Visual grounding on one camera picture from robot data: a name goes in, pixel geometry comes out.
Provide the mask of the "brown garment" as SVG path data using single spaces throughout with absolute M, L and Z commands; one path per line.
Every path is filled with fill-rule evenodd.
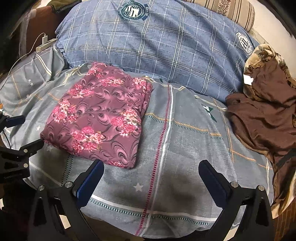
M 245 62 L 243 92 L 226 97 L 233 132 L 247 148 L 263 154 L 273 168 L 279 216 L 295 198 L 295 78 L 269 44 L 258 45 Z

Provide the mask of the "pink floral garment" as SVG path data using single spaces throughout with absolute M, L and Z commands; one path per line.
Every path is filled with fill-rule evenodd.
M 95 62 L 61 97 L 40 137 L 75 156 L 130 169 L 151 92 L 145 78 Z

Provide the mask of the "blue plaid pillow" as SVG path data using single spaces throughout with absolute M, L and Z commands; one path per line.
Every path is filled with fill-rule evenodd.
M 221 102 L 243 89 L 258 42 L 228 18 L 184 1 L 84 1 L 56 29 L 75 67 L 99 61 Z

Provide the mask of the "olive green cloth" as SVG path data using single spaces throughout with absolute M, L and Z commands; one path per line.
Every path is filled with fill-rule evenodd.
M 67 9 L 71 9 L 81 2 L 81 0 L 52 0 L 47 5 L 52 8 L 54 13 L 60 13 Z

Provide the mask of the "dark clothes pile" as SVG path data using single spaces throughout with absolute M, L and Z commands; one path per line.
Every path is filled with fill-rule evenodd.
M 56 38 L 55 30 L 62 17 L 51 6 L 31 9 L 14 27 L 4 47 L 5 56 L 16 60 L 19 56 L 35 49 L 42 41 Z

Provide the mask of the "striped beige pillow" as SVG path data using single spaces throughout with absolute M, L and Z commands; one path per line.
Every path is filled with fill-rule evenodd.
M 255 9 L 247 0 L 192 0 L 187 2 L 198 4 L 223 15 L 243 27 L 247 32 L 253 27 Z

